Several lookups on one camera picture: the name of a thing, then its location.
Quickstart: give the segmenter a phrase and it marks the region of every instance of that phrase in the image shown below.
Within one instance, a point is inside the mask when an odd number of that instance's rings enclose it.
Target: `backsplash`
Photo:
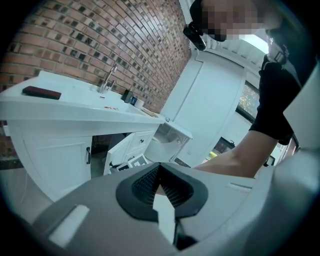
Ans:
[[[117,62],[113,90],[159,113],[191,57],[184,25],[179,0],[43,1],[8,47],[0,91],[41,70],[100,85]],[[0,157],[16,155],[0,133]]]

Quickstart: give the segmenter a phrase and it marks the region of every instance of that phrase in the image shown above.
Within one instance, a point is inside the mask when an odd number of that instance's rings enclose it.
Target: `black handle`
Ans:
[[[86,162],[86,164],[90,165],[90,163],[91,163],[91,154],[90,154],[90,147],[89,146],[86,148],[86,151],[88,152],[88,161]]]

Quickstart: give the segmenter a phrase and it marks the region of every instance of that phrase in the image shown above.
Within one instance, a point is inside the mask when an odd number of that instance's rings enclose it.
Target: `forearm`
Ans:
[[[253,178],[271,155],[278,141],[251,130],[234,149],[198,165],[200,171]]]

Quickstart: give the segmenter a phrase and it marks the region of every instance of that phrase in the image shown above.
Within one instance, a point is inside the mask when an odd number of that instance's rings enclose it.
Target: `faucet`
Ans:
[[[98,92],[99,92],[99,93],[101,93],[101,94],[104,93],[104,91],[105,91],[105,89],[106,89],[106,86],[107,86],[107,84],[108,84],[108,80],[109,80],[111,74],[114,73],[114,72],[116,72],[116,71],[117,71],[117,68],[118,68],[118,64],[115,63],[115,64],[112,66],[112,68],[111,68],[111,70],[110,70],[110,72],[109,72],[106,80],[101,84],[100,88],[98,89]]]

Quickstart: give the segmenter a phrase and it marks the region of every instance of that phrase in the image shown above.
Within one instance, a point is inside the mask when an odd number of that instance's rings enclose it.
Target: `drawer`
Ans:
[[[130,153],[141,148],[147,148],[153,136],[155,135],[155,132],[155,130],[136,132],[128,152]]]
[[[138,149],[136,151],[133,151],[133,152],[129,152],[127,154],[124,155],[124,158],[123,158],[123,162],[128,162],[129,159],[131,158],[136,158],[137,156],[139,156],[140,154],[144,153],[146,151],[146,148],[142,148],[142,149]]]

